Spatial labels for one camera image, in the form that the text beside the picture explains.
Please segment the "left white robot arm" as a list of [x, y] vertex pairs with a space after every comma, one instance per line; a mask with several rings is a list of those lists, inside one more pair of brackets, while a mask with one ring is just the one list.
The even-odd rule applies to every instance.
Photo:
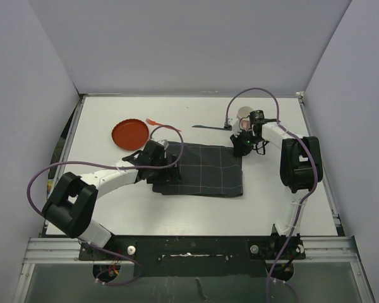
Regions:
[[44, 218], [72, 239], [93, 244], [93, 251], [101, 259], [109, 259], [116, 252], [114, 235], [96, 222], [92, 216], [96, 201], [123, 186], [146, 181], [149, 184], [180, 180], [179, 154], [169, 154], [166, 140], [146, 143], [118, 161], [109, 169], [89, 174], [62, 175], [42, 209]]

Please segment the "dark checked cloth placemat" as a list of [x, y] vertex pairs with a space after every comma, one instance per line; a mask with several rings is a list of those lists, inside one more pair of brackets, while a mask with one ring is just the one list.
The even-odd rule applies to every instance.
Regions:
[[180, 182], [154, 184], [162, 195], [236, 198], [243, 195], [242, 158], [230, 147], [185, 143], [180, 159]]

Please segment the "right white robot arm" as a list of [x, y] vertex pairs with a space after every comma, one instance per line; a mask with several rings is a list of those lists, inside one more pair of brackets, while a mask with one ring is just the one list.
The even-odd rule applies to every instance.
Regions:
[[285, 186], [285, 202], [274, 223], [279, 235], [295, 236], [300, 230], [300, 219], [308, 197], [323, 179], [320, 142], [315, 136], [299, 136], [272, 119], [242, 129], [240, 123], [232, 127], [230, 140], [234, 155], [243, 157], [267, 143], [280, 150], [279, 174]]

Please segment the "pink white mug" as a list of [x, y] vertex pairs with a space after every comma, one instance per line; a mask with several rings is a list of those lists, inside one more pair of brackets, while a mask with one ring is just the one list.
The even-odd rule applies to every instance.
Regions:
[[254, 109], [248, 106], [241, 107], [237, 113], [237, 119], [239, 121], [239, 127], [248, 131], [250, 129], [250, 113]]

